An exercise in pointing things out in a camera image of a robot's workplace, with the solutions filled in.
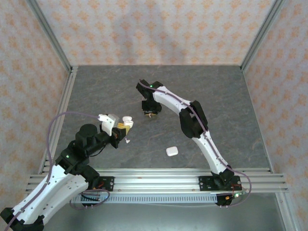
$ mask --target metal corner post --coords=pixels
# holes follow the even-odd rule
[[[270,29],[270,26],[273,24],[276,16],[279,14],[280,9],[282,8],[285,0],[275,0],[271,10],[269,11],[268,16],[266,17],[264,23],[262,24],[261,28],[259,29],[253,43],[251,44],[243,62],[241,65],[241,70],[244,72],[247,67],[249,66],[252,58],[256,54],[260,44],[262,43],[264,37],[266,36],[267,32]]]
[[[70,99],[70,96],[71,96],[71,93],[72,93],[72,90],[73,90],[75,78],[76,78],[76,75],[77,75],[77,70],[78,70],[78,66],[73,66],[72,71],[68,74],[67,81],[64,85],[64,89],[63,89],[63,92],[62,92],[62,95],[61,95],[61,99],[60,99],[59,104],[58,104],[57,115],[62,113],[62,112],[65,112],[67,110],[68,102],[69,102],[69,99]],[[50,143],[50,152],[51,152],[52,158],[54,158],[54,155],[55,155],[55,151],[56,151],[56,148],[57,148],[57,144],[58,144],[58,140],[59,140],[59,137],[60,137],[64,118],[65,118],[65,116],[58,118],[54,122],[54,124],[51,128],[49,143]],[[45,149],[45,152],[44,152],[44,155],[43,155],[43,158],[41,160],[39,170],[38,170],[39,174],[41,174],[43,172],[43,169],[45,167],[45,163],[47,163],[47,162],[48,162],[47,150]]]
[[[56,53],[58,54],[61,62],[63,63],[63,66],[67,70],[67,72],[71,71],[71,65],[64,53],[64,51],[61,48],[61,45],[59,44],[59,41],[57,40],[56,36],[54,35],[44,13],[42,12],[41,8],[39,7],[39,4],[36,0],[26,0],[29,7],[33,11],[34,15],[38,19],[38,22],[42,26],[44,32],[46,33],[47,37],[49,38],[52,46],[54,47]]]

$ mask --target cable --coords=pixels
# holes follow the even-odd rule
[[[233,194],[234,194],[234,185],[232,184],[232,197],[233,197]]]
[[[143,86],[144,88],[147,88],[147,89],[150,89],[150,90],[154,90],[154,91],[157,91],[157,92],[160,92],[160,93],[164,93],[164,94],[166,94],[166,95],[171,96],[172,98],[176,99],[176,100],[177,100],[178,102],[180,102],[181,104],[187,106],[187,107],[192,111],[192,113],[194,114],[194,116],[195,116],[196,119],[198,120],[198,122],[199,122],[199,124],[200,124],[200,126],[201,126],[201,128],[202,128],[202,130],[203,130],[203,136],[204,136],[204,138],[208,141],[208,143],[209,143],[210,146],[212,147],[213,152],[214,152],[214,154],[215,154],[217,160],[219,160],[219,162],[220,162],[224,167],[226,167],[228,170],[230,170],[230,171],[232,171],[232,172],[234,172],[234,173],[243,175],[244,177],[246,177],[247,180],[248,180],[248,182],[249,182],[249,192],[248,192],[247,197],[246,197],[244,200],[242,200],[242,201],[240,201],[240,202],[238,202],[238,203],[236,203],[236,204],[234,204],[234,205],[228,205],[228,206],[225,206],[225,207],[237,206],[237,205],[240,205],[241,203],[243,203],[244,201],[246,201],[246,200],[248,199],[248,197],[250,196],[250,193],[251,193],[251,190],[252,190],[252,184],[251,184],[250,178],[249,178],[245,173],[239,172],[239,171],[237,171],[237,170],[234,170],[234,169],[230,168],[229,166],[227,166],[227,165],[220,159],[220,157],[219,157],[218,154],[216,153],[215,149],[214,149],[213,146],[211,145],[211,142],[210,142],[209,138],[208,138],[208,137],[206,136],[206,134],[205,134],[205,133],[207,132],[206,128],[205,128],[204,125],[202,124],[201,119],[199,118],[199,116],[197,115],[197,113],[194,111],[194,109],[193,109],[190,105],[188,105],[187,103],[185,103],[184,101],[182,101],[181,99],[179,99],[177,96],[175,96],[175,95],[173,95],[173,94],[171,94],[171,93],[169,93],[169,92],[166,92],[166,91],[164,91],[164,90],[159,90],[159,89],[155,89],[155,88],[151,88],[151,87],[145,86],[143,83],[141,83],[141,80],[139,81],[139,84],[140,84],[141,86]]]
[[[89,115],[89,114],[86,114],[86,113],[81,113],[81,112],[72,112],[72,111],[67,111],[67,112],[62,112],[58,115],[56,115],[52,120],[51,122],[49,123],[48,125],[48,132],[47,132],[47,137],[46,137],[46,148],[47,148],[47,155],[48,155],[48,159],[49,159],[49,164],[50,164],[50,169],[49,169],[49,172],[48,172],[48,175],[47,175],[47,179],[46,179],[46,182],[44,183],[43,187],[38,191],[38,193],[25,205],[23,206],[20,211],[18,213],[16,213],[16,215],[10,220],[10,222],[8,223],[8,225],[6,226],[6,228],[4,229],[4,231],[7,231],[9,230],[10,226],[12,225],[12,223],[16,220],[16,218],[22,213],[22,211],[24,211],[35,199],[38,198],[38,196],[43,192],[43,190],[46,188],[47,184],[49,183],[49,180],[51,178],[51,172],[52,172],[52,159],[51,159],[51,153],[50,153],[50,147],[49,147],[49,135],[50,135],[50,132],[51,132],[51,127],[54,123],[54,121],[63,116],[63,115],[66,115],[66,114],[75,114],[75,115],[84,115],[84,116],[87,116],[87,117],[91,117],[91,118],[95,118],[95,119],[98,119],[99,117],[98,116],[94,116],[94,115]]]
[[[94,208],[94,207],[97,207],[97,206],[100,206],[101,204],[103,204],[105,201],[107,201],[110,197],[110,192],[106,189],[89,189],[89,190],[85,190],[83,193],[86,193],[86,192],[106,192],[108,193],[108,196],[102,200],[101,202],[95,204],[95,205],[91,205],[91,208]],[[84,209],[88,209],[88,206],[85,206],[85,207],[76,207],[73,203],[72,203],[72,200],[69,201],[69,205],[75,209],[75,210],[84,210]]]
[[[97,153],[97,154],[94,154],[94,155],[89,155],[89,157],[95,157],[97,156],[98,154],[100,154],[102,152],[102,150],[106,147],[106,145]]]

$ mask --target metal frame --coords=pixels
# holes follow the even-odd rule
[[[264,150],[265,150],[266,158],[267,158],[268,163],[269,163],[270,171],[271,171],[271,173],[274,174],[274,172],[275,172],[274,165],[273,165],[273,163],[270,159],[268,149],[267,149],[265,142],[264,142],[265,141],[264,136],[262,135],[260,129],[259,129],[259,134],[262,138],[262,144],[263,144],[263,147],[264,147]],[[286,230],[300,231],[301,229],[300,229],[300,226],[299,226],[298,219],[295,216],[295,208],[293,206],[292,198],[290,197],[290,194],[284,193],[284,192],[279,192],[279,193],[277,192],[277,193],[275,193],[275,195],[276,195],[276,198],[277,198],[277,202],[278,202],[278,205],[279,205],[279,209],[280,209]]]
[[[88,196],[92,199],[99,199],[97,202],[85,199],[78,195],[72,199],[74,204],[97,204],[106,198],[106,194]],[[217,195],[210,193],[190,194],[118,194],[111,193],[110,197],[104,202],[105,204],[199,204],[199,203],[217,203]]]
[[[32,175],[26,188],[30,193],[48,174],[49,166],[41,175]],[[247,174],[253,184],[253,193],[288,192],[283,174],[272,174],[269,168],[239,168]],[[194,168],[167,169],[96,169],[101,176],[115,177],[113,193],[200,193],[199,176],[211,176],[210,170]],[[241,177],[244,188],[249,189],[248,180]],[[225,193],[210,191],[204,193]]]
[[[65,87],[63,89],[62,95],[61,95],[61,100],[58,104],[58,111],[57,114],[60,114],[62,112],[65,112],[67,110],[68,102],[71,97],[73,85],[75,82],[76,74],[77,74],[78,66],[73,66],[72,71],[69,73],[67,77],[67,81],[65,83]],[[54,157],[58,140],[60,137],[63,121],[64,121],[65,115],[62,116],[61,118],[57,119],[55,123],[53,124],[51,128],[51,134],[50,134],[50,151],[51,151],[51,156],[52,158]],[[46,157],[47,157],[47,150],[44,152],[44,156],[41,160],[40,166],[39,166],[39,174],[43,172],[44,166],[46,164]]]
[[[59,44],[56,36],[54,35],[46,17],[40,9],[36,0],[26,0],[29,7],[32,9],[34,15],[37,17],[44,32],[51,41],[56,53],[62,61],[64,67],[69,73],[67,82],[62,93],[61,101],[58,106],[58,113],[64,112],[67,109],[73,84],[77,74],[78,67],[71,67],[67,56],[65,55],[61,45]],[[256,54],[263,38],[270,29],[274,19],[278,15],[285,0],[276,0],[270,10],[263,25],[258,31],[256,38],[254,39],[248,53],[246,54],[243,63],[240,68],[245,72],[249,66],[251,60]],[[51,154],[54,157],[57,142],[59,140],[64,116],[59,119],[53,126],[52,134],[50,138],[51,142]],[[245,171],[253,182],[253,193],[256,192],[274,192],[276,194],[279,208],[282,214],[282,218],[287,230],[300,230],[298,220],[295,217],[295,209],[292,204],[291,197],[287,193],[288,188],[284,181],[282,174],[273,174],[272,162],[268,156],[268,151],[265,147],[270,169],[250,168],[250,169],[238,169],[239,171]],[[39,168],[39,175],[32,175],[27,185],[26,193],[30,193],[43,179],[49,170],[49,162],[46,159],[46,151],[41,161]],[[127,193],[149,193],[155,190],[156,193],[166,193],[166,189],[169,193],[172,192],[185,192],[191,194],[199,192],[197,185],[197,176],[209,175],[210,172],[201,169],[97,169],[100,174],[105,176],[112,175],[117,178],[118,184],[115,185],[114,194],[127,195]],[[245,178],[242,178],[243,186],[247,187]]]
[[[63,66],[67,70],[67,72],[71,71],[71,64],[69,63],[64,51],[61,48],[61,45],[59,44],[56,36],[54,35],[44,13],[42,12],[41,8],[39,7],[39,4],[36,0],[26,0],[29,7],[33,11],[34,15],[38,19],[38,22],[42,26],[44,32],[46,33],[47,37],[49,38],[52,46],[54,47],[56,53],[58,54],[61,62],[63,63]]]
[[[264,37],[266,36],[270,26],[273,24],[276,16],[279,14],[280,9],[282,8],[285,0],[276,0],[269,11],[268,16],[266,17],[264,23],[262,24],[261,28],[259,29],[256,38],[254,39],[253,43],[251,44],[242,64],[241,69],[244,72],[247,67],[249,66],[252,58],[256,54],[260,44],[262,43]]]

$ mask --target black bracket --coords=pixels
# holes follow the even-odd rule
[[[89,184],[88,189],[106,189],[110,192],[114,190],[115,177],[98,177],[95,182]]]
[[[213,176],[200,176],[199,187],[200,191],[241,191],[242,183],[239,176],[233,176],[225,185],[217,185]]]
[[[14,210],[13,208],[5,208],[0,216],[3,218],[3,220],[8,224],[12,218],[14,217]],[[38,219],[34,221],[33,224],[24,224],[24,220],[18,220],[15,219],[11,225],[11,229],[13,231],[42,231],[44,229],[44,223],[43,223],[44,216],[38,216]]]
[[[207,119],[204,115],[203,109],[198,101],[194,101],[190,104],[190,106],[193,108],[193,110],[196,112],[198,117],[200,118],[203,126],[206,130],[208,130],[207,126]],[[202,127],[200,126],[196,116],[193,114],[193,112],[187,107],[185,109],[182,109],[179,113],[180,116],[180,123],[181,123],[181,129],[182,132],[187,136],[188,138],[200,138],[201,134],[204,132]]]
[[[228,195],[217,195],[217,204],[218,206],[227,206],[227,205],[231,205],[232,202],[232,194],[228,194]]]
[[[100,124],[100,131],[102,134],[107,134],[103,131],[102,125]],[[118,148],[118,145],[121,140],[126,136],[126,129],[125,128],[112,128],[112,135],[111,137],[108,137],[108,142],[113,146],[114,148]]]
[[[151,87],[154,89],[157,89],[159,87],[162,87],[163,84],[156,81],[153,84],[149,84],[144,79],[140,81],[143,85],[147,87]],[[153,97],[154,90],[147,89],[143,87],[140,83],[137,84],[136,89],[143,95],[143,97],[146,99],[142,101],[142,110],[144,111],[144,114],[158,114],[162,111],[162,106],[160,103],[156,102]]]

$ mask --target floor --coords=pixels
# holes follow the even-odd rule
[[[90,160],[94,168],[205,168],[209,165],[197,145],[180,129],[179,117],[163,106],[149,118],[141,109],[139,79],[160,81],[180,97],[198,100],[208,120],[212,138],[233,168],[269,167],[256,116],[244,77],[238,66],[80,66],[68,111],[92,115],[133,117],[134,126],[118,149],[107,146]],[[56,156],[86,123],[98,121],[78,115],[64,120]],[[179,154],[168,157],[166,148]]]
[[[211,204],[191,206],[105,204],[76,211],[65,205],[44,231],[285,230],[273,193],[252,194],[245,203],[228,209]]]

